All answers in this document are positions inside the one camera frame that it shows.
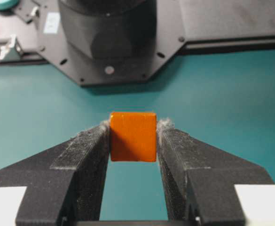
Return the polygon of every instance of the orange block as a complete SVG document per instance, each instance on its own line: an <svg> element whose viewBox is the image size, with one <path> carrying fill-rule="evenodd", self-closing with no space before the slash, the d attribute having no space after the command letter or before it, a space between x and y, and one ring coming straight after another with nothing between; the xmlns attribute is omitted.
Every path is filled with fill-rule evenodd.
<svg viewBox="0 0 275 226"><path fill-rule="evenodd" d="M112 161L156 161L156 114L113 112L110 150Z"/></svg>

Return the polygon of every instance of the screw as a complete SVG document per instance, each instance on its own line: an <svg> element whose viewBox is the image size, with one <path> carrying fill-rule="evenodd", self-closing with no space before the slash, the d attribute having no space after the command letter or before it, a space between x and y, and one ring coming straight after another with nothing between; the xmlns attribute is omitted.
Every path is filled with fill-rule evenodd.
<svg viewBox="0 0 275 226"><path fill-rule="evenodd" d="M45 50L45 46L39 46L38 49L40 52L43 52Z"/></svg>
<svg viewBox="0 0 275 226"><path fill-rule="evenodd" d="M109 74L109 75L113 74L114 73L114 67L112 67L112 66L105 67L105 73Z"/></svg>
<svg viewBox="0 0 275 226"><path fill-rule="evenodd" d="M178 38L178 41L179 41L179 42L184 42L184 41L185 41L185 38L184 38L183 36L181 36L181 37Z"/></svg>

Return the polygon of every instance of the teal surface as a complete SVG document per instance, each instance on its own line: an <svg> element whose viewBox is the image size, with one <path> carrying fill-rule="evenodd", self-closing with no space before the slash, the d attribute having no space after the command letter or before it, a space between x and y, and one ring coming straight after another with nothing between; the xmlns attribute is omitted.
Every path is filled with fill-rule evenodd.
<svg viewBox="0 0 275 226"><path fill-rule="evenodd" d="M19 0L0 0L0 10L7 10L15 6Z"/></svg>
<svg viewBox="0 0 275 226"><path fill-rule="evenodd" d="M275 180L275 51L178 56L151 82L82 89L51 65L0 67L0 168L112 111L154 111ZM166 219L156 163L109 162L101 219Z"/></svg>

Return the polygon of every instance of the teal object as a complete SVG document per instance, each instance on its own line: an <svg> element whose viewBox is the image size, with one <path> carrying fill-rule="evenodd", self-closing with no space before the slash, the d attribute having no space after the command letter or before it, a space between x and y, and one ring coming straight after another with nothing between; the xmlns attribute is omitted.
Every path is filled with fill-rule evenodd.
<svg viewBox="0 0 275 226"><path fill-rule="evenodd" d="M146 84L80 88L51 65L0 66L0 169L99 124L154 111L275 180L275 50L177 56ZM101 220L167 219L157 163L109 162Z"/></svg>
<svg viewBox="0 0 275 226"><path fill-rule="evenodd" d="M19 0L0 0L0 11L10 9L18 2Z"/></svg>

